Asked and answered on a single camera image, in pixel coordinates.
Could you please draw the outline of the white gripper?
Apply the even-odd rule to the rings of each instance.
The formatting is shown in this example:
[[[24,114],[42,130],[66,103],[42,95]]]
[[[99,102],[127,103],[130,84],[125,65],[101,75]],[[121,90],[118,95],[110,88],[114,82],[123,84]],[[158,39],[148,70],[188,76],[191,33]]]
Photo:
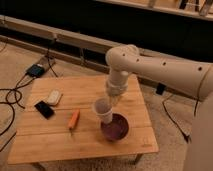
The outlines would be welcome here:
[[[127,90],[127,80],[129,77],[129,73],[126,71],[116,71],[111,69],[109,71],[109,75],[106,81],[106,92],[109,96],[110,104],[115,107],[120,99],[121,94],[123,94]]]

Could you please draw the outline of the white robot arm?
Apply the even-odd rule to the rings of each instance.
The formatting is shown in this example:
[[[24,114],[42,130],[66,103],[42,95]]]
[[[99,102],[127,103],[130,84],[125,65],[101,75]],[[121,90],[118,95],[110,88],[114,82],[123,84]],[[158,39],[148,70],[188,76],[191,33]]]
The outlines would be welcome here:
[[[164,84],[201,102],[192,124],[183,171],[213,171],[213,63],[141,56],[134,45],[109,49],[109,96],[127,89],[131,73]]]

